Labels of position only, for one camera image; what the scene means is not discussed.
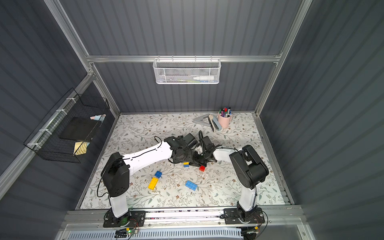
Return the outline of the light blue long lego brick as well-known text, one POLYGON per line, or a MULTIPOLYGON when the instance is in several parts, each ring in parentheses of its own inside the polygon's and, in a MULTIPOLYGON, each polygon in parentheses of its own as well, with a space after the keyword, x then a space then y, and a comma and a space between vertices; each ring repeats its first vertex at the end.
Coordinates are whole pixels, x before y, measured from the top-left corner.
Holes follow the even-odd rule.
POLYGON ((185 186, 186 186, 188 189, 192 190, 192 191, 196 191, 196 190, 197 190, 197 187, 198 187, 195 183, 193 183, 193 182, 191 182, 191 181, 187 181, 186 184, 185 184, 185 186))

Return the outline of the dark blue square lego brick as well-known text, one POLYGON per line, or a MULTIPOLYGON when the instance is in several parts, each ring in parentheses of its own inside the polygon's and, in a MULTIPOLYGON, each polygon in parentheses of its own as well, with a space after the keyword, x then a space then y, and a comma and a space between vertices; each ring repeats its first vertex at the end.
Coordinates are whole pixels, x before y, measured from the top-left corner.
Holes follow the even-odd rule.
POLYGON ((159 179, 161 176, 162 176, 162 172, 157 171, 157 172, 155 173, 155 178, 159 179))

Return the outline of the long yellow lego brick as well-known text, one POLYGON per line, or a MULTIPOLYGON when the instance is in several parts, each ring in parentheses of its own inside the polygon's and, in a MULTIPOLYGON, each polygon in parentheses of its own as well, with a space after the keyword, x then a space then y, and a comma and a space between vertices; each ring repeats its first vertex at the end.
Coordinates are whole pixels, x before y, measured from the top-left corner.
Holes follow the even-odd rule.
POLYGON ((148 188, 149 188, 150 190, 154 190, 154 189, 156 188, 156 186, 157 186, 158 181, 159 181, 158 178, 153 177, 153 178, 151 179, 150 183, 149 183, 148 188))

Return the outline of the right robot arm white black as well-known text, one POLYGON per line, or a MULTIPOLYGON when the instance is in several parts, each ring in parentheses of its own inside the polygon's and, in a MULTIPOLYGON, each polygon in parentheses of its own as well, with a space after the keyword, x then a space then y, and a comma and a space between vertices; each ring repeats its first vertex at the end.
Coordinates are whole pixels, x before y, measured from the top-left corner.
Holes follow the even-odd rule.
POLYGON ((208 163, 218 161, 230 162, 242 184, 241 197, 237 202, 237 215, 241 221, 246 221, 258 212, 256 203, 257 186, 263 183, 269 175, 269 169, 255 149, 246 145, 241 149, 214 145, 209 137, 199 131, 199 146, 201 153, 194 153, 193 163, 198 167, 206 167, 208 163))

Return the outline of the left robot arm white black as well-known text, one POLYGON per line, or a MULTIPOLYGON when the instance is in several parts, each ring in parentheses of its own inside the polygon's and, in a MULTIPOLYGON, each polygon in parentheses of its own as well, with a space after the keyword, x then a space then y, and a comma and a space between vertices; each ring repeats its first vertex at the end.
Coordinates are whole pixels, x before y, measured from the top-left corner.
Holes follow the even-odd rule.
POLYGON ((155 136, 156 145, 132 154, 112 154, 101 173, 101 180, 107 188, 112 213, 120 218, 129 212, 126 192, 130 177, 139 170, 159 161, 171 159, 173 164, 190 162, 193 150, 199 143, 192 134, 168 137, 162 140, 155 136))

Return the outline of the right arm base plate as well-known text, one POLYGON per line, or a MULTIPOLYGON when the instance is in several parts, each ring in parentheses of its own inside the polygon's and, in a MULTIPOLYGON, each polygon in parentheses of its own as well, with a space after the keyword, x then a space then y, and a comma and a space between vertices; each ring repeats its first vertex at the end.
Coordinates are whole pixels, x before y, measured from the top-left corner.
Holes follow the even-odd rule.
POLYGON ((255 224, 260 226, 266 222, 261 208, 254 208, 248 212, 243 211, 241 208, 227 208, 224 209, 224 213, 219 218, 225 220, 227 225, 255 224))

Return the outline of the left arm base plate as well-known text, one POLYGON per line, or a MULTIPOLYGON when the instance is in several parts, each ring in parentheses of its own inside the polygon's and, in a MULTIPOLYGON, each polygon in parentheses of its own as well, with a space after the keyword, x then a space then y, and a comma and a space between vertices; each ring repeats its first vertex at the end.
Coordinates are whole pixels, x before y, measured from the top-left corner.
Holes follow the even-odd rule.
POLYGON ((145 222, 146 211, 128 211, 123 216, 117 218, 114 216, 111 209, 104 215, 104 228, 118 228, 118 227, 142 227, 145 222))

